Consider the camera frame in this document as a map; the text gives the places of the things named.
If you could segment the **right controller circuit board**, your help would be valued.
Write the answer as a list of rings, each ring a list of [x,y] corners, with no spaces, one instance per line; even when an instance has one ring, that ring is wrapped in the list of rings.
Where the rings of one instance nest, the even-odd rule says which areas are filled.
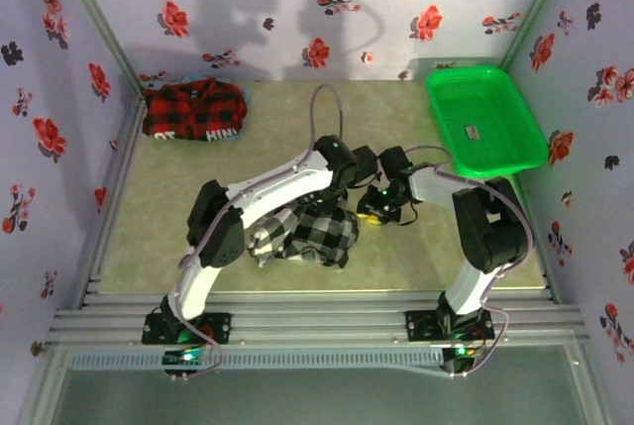
[[[464,345],[452,346],[443,349],[443,360],[445,362],[453,360],[466,360],[481,356],[485,351],[483,346],[468,347]]]

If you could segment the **green plastic basket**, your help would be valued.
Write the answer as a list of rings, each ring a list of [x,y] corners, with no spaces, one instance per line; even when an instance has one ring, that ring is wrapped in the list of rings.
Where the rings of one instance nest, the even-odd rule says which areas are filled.
[[[425,80],[430,110],[463,177],[513,175],[543,165],[546,139],[515,84],[489,65],[444,68]],[[468,139],[475,125],[480,139]]]

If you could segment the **left controller circuit board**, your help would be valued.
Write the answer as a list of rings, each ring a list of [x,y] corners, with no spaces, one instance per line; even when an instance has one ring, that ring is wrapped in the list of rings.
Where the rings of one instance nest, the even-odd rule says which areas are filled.
[[[164,366],[202,366],[209,357],[206,348],[185,348],[166,351],[161,359]]]

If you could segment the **controller circuit board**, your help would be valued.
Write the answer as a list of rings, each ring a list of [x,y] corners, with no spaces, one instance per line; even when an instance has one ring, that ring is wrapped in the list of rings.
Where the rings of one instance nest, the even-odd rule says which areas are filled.
[[[161,359],[164,366],[202,366],[209,357],[206,348],[185,348],[166,351]]]
[[[481,356],[485,351],[483,346],[468,347],[464,345],[452,346],[443,349],[443,360],[445,362],[453,360],[466,360]]]

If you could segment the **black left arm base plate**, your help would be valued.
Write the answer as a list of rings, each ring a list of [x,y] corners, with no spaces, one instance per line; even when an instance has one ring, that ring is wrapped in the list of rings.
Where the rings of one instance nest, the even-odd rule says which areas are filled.
[[[201,334],[213,339],[219,345],[229,342],[232,315],[229,313],[203,313],[190,321]],[[202,345],[206,341],[192,332],[177,318],[166,319],[161,312],[146,316],[141,343],[143,345]]]

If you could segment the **black and white plaid shirt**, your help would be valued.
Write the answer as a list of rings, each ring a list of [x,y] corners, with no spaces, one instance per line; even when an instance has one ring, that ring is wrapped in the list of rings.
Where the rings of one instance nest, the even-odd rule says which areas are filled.
[[[293,202],[263,216],[254,227],[248,254],[264,266],[272,260],[309,261],[342,269],[360,234],[347,199]]]

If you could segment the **aluminium side rail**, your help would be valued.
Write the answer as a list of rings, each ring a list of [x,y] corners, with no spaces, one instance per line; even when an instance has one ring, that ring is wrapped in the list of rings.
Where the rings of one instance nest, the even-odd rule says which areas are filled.
[[[511,272],[511,282],[515,289],[539,291],[541,297],[558,304],[560,299],[558,298],[557,288],[553,283],[551,265],[548,256],[545,254],[540,228],[534,219],[528,190],[523,186],[519,174],[513,174],[511,180],[533,235],[531,254],[522,266],[516,267]]]
[[[138,97],[131,112],[126,116],[118,136],[118,149],[113,155],[106,175],[106,195],[96,226],[84,244],[77,267],[76,286],[71,296],[70,308],[81,309],[93,279],[100,281],[107,250],[116,227],[125,184],[132,164],[141,125],[145,116],[146,103],[142,95]]]

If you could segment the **aluminium rail frame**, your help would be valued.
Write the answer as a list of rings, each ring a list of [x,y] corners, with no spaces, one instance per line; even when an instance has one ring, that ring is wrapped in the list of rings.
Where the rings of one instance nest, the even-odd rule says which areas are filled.
[[[233,349],[390,347],[407,343],[406,312],[433,309],[437,298],[437,293],[427,291],[214,292],[206,309],[231,314],[229,345]],[[55,313],[45,342],[138,346],[145,318],[160,301],[158,294],[88,293],[79,308]],[[488,304],[510,317],[505,324],[501,315],[493,316],[504,346],[588,337],[579,308],[553,302],[546,290],[496,291]]]

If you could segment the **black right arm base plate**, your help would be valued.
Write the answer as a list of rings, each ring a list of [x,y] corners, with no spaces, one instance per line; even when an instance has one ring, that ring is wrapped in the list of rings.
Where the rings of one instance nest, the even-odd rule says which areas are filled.
[[[410,310],[404,313],[409,342],[488,341],[495,338],[491,316],[479,310],[445,324],[434,310]]]

